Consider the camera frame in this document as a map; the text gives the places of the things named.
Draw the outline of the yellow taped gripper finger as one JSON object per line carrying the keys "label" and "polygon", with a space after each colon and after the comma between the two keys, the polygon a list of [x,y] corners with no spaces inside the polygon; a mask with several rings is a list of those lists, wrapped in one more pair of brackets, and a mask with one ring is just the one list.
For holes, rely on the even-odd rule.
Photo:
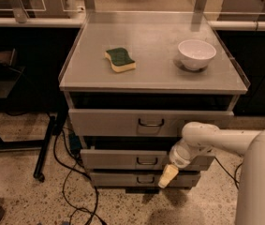
{"label": "yellow taped gripper finger", "polygon": [[175,176],[178,174],[178,172],[179,172],[179,169],[175,165],[168,164],[164,168],[164,171],[163,171],[162,175],[160,176],[158,185],[161,188],[165,188],[175,178]]}

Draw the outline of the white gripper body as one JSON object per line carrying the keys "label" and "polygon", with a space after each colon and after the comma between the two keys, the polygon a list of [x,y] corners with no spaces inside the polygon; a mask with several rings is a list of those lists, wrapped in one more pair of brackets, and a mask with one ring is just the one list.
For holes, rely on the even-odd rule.
{"label": "white gripper body", "polygon": [[211,146],[192,146],[179,140],[169,151],[169,161],[179,169],[186,168],[196,157],[205,155],[212,149]]}

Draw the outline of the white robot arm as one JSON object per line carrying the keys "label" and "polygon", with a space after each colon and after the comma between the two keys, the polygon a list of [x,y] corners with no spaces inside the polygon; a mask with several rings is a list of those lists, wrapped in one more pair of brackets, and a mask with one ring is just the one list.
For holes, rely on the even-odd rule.
{"label": "white robot arm", "polygon": [[169,164],[158,185],[165,188],[180,169],[213,147],[243,156],[235,225],[265,225],[265,129],[234,130],[199,122],[186,124],[182,138],[171,147]]}

